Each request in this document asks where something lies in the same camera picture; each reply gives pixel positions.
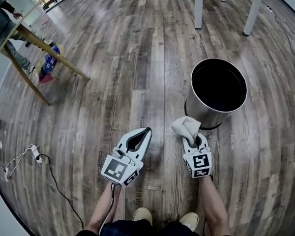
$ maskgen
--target metal trash can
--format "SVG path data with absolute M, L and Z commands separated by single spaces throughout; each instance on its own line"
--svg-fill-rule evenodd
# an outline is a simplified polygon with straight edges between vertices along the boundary
M 201 122 L 200 129 L 217 128 L 245 103 L 247 83 L 241 72 L 223 59 L 205 59 L 191 73 L 185 113 Z

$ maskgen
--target person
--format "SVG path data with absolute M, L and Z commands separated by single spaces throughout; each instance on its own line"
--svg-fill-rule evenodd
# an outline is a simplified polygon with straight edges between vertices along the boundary
M 15 27 L 15 23 L 11 21 L 11 19 L 9 18 L 9 16 L 5 13 L 3 9 L 10 12 L 15 19 L 19 19 L 20 17 L 23 17 L 21 12 L 18 12 L 17 10 L 15 10 L 13 6 L 10 5 L 6 0 L 0 0 L 0 46 L 8 37 L 12 29 Z M 18 31 L 15 31 L 10 38 L 31 43 L 28 39 L 22 36 Z M 44 41 L 50 46 L 53 45 L 53 41 L 50 41 L 50 40 L 44 40 Z M 35 67 L 30 64 L 30 61 L 28 61 L 27 58 L 19 54 L 9 40 L 6 44 L 9 50 L 11 51 L 11 53 L 13 54 L 14 58 L 18 62 L 18 64 L 23 68 L 23 70 L 27 74 L 31 73 Z M 5 50 L 2 50 L 1 53 L 7 56 L 7 53 L 5 52 Z
M 200 189 L 202 193 L 203 206 L 206 222 L 209 226 L 211 236 L 230 236 L 228 215 L 224 203 L 217 192 L 209 176 L 200 178 Z M 120 186 L 116 186 L 114 199 L 118 201 Z M 111 206 L 112 189 L 107 184 L 103 194 L 99 198 L 89 224 L 76 236 L 98 236 L 100 227 L 105 220 L 106 214 Z M 151 236 L 155 233 L 152 227 L 152 215 L 150 211 L 141 207 L 133 214 L 132 221 L 118 220 L 112 223 L 117 203 L 114 205 L 104 222 L 101 236 Z M 170 222 L 158 234 L 164 236 L 197 236 L 194 232 L 198 225 L 199 218 L 196 213 L 190 212 L 184 215 L 179 221 Z

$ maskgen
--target wooden floor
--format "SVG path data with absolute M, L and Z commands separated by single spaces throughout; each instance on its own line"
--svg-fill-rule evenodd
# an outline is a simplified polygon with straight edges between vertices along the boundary
M 91 80 L 61 66 L 59 82 L 39 86 L 52 103 L 47 107 L 10 69 L 0 92 L 0 163 L 38 145 L 87 223 L 105 186 L 100 170 L 106 155 L 127 131 L 151 127 L 145 171 L 122 191 L 117 218 L 131 219 L 145 206 L 159 227 L 196 211 L 201 232 L 199 183 L 183 164 L 181 138 L 171 123 L 184 115 L 194 65 L 219 57 L 241 70 L 249 90 L 239 111 L 203 132 L 232 233 L 294 236 L 295 57 L 265 5 L 292 31 L 295 14 L 281 0 L 263 0 L 247 37 L 242 30 L 251 1 L 204 0 L 203 28 L 195 30 L 194 0 L 65 0 L 48 12 L 51 20 L 41 32 L 63 44 L 66 57 Z M 285 28 L 295 52 L 295 36 Z M 43 56 L 33 46 L 22 53 L 33 63 Z M 81 229 L 47 162 L 38 165 L 31 152 L 0 189 L 38 236 L 73 236 Z

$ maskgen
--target beige shoe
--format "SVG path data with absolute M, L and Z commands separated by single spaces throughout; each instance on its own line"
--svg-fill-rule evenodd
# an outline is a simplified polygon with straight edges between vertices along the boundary
M 152 225 L 152 214 L 145 207 L 140 207 L 133 214 L 133 218 L 132 218 L 133 221 L 138 221 L 140 219 L 145 219 Z
M 180 220 L 180 223 L 182 223 L 184 226 L 188 227 L 191 231 L 195 231 L 198 222 L 199 222 L 199 217 L 196 213 L 190 212 L 184 215 Z

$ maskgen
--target power strip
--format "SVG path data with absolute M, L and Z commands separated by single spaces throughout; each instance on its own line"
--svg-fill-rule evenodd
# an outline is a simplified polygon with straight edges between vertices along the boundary
M 35 159 L 36 159 L 37 157 L 39 158 L 39 160 L 36 159 L 36 162 L 37 162 L 37 163 L 43 163 L 43 158 L 42 158 L 41 156 L 39 156 L 40 153 L 39 153 L 39 151 L 38 151 L 38 146 L 36 146 L 36 145 L 33 144 L 33 145 L 30 147 L 30 149 L 31 149 L 31 151 L 33 152 L 33 155 L 34 155 Z

